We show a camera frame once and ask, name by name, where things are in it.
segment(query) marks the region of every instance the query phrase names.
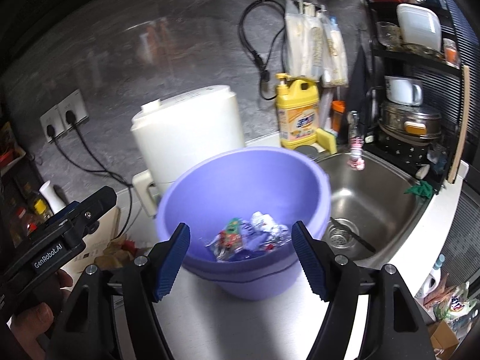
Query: white mug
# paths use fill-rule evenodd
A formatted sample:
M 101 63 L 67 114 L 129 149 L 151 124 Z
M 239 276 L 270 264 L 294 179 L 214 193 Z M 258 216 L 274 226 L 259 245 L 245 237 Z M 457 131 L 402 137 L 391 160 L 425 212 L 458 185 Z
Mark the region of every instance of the white mug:
M 419 79 L 385 76 L 387 99 L 403 105 L 422 105 L 423 87 Z

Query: pot lid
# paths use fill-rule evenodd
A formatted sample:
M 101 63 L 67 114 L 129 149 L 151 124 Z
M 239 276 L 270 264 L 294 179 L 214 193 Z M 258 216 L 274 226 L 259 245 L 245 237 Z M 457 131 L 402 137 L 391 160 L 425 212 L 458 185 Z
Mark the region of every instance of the pot lid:
M 382 103 L 382 109 L 396 115 L 404 115 L 422 119 L 438 120 L 442 118 L 442 114 L 438 110 L 426 105 L 402 105 L 386 100 Z

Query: wall socket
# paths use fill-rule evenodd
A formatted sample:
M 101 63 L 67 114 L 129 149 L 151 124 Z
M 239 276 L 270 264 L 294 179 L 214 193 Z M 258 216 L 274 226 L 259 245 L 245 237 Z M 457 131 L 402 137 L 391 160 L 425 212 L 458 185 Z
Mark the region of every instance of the wall socket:
M 73 111 L 73 113 L 75 114 L 77 118 L 77 124 L 87 119 L 88 117 L 85 103 L 83 102 L 83 97 L 79 89 L 69 94 L 60 103 L 58 103 L 58 111 L 60 112 L 61 120 L 64 126 L 68 130 L 71 130 L 73 126 L 68 124 L 65 118 L 65 114 L 69 110 Z
M 55 129 L 55 138 L 59 137 L 65 132 L 65 127 L 63 126 L 62 118 L 60 117 L 59 108 L 57 105 L 40 116 L 40 123 L 42 124 L 42 130 L 45 134 L 47 142 L 52 141 L 52 138 L 47 135 L 47 126 L 49 124 L 51 124 Z

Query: purple plastic basin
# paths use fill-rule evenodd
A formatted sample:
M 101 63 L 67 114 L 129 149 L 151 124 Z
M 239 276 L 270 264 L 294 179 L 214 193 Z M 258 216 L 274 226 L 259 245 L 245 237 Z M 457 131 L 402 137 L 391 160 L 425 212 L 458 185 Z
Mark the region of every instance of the purple plastic basin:
M 157 212 L 161 240 L 180 222 L 191 241 L 183 266 L 240 298 L 278 295 L 295 282 L 300 265 L 291 242 L 262 257 L 217 262 L 205 248 L 232 218 L 255 211 L 291 227 L 301 220 L 320 239 L 330 219 L 330 183 L 323 170 L 295 151 L 251 147 L 212 157 L 185 172 L 165 193 Z

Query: sink drain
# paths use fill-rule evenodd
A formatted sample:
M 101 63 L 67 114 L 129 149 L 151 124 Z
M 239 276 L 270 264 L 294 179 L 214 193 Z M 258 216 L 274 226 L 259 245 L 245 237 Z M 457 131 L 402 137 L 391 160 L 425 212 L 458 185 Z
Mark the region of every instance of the sink drain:
M 353 233 L 359 233 L 354 223 L 348 219 L 337 218 L 337 222 L 348 227 Z M 332 222 L 328 222 L 328 227 L 325 232 L 325 240 L 330 246 L 337 249 L 349 248 L 355 241 L 355 239 L 348 232 L 337 228 Z

